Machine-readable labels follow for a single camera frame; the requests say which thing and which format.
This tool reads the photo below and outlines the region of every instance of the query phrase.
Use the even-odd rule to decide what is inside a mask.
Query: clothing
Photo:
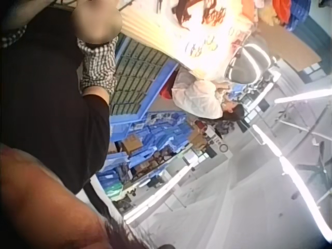
[[[217,119],[223,115],[224,94],[208,80],[197,80],[181,67],[172,88],[173,101],[179,108],[197,117]]]
[[[19,41],[2,50],[1,142],[36,157],[78,193],[104,164],[109,107],[101,97],[82,97],[79,92],[76,70],[84,56],[68,25],[70,18],[68,11],[47,8],[29,23]],[[98,51],[114,56],[115,43],[94,53],[87,49],[81,88],[111,79],[108,74],[99,81],[96,72],[102,75],[101,69],[113,67],[113,73],[114,60],[101,68],[89,62],[105,58]],[[114,82],[106,86],[110,93]]]

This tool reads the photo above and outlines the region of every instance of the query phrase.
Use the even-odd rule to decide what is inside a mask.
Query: checkered arm cover
[[[80,89],[98,86],[104,88],[110,95],[114,93],[117,84],[115,78],[115,46],[118,37],[103,46],[90,48],[86,43],[77,39],[78,47],[84,54],[83,77],[80,81]]]
[[[26,26],[23,26],[17,30],[10,31],[7,34],[1,36],[1,48],[7,48],[13,43],[17,42],[25,33]]]

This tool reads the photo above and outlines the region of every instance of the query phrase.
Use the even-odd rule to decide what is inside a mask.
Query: metal grid
[[[117,64],[118,85],[111,98],[111,115],[136,114],[167,59],[162,52],[131,39]]]

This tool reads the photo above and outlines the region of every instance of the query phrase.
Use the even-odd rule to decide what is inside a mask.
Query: person
[[[74,195],[82,188],[93,192],[90,177],[106,158],[117,38],[100,45],[77,39],[71,13],[46,8],[51,2],[16,2],[2,20],[2,242],[13,248],[149,248],[103,204],[96,206],[100,215]]]
[[[179,108],[197,117],[238,121],[244,117],[241,104],[227,99],[229,85],[208,80],[197,80],[180,67],[172,87],[172,99]]]

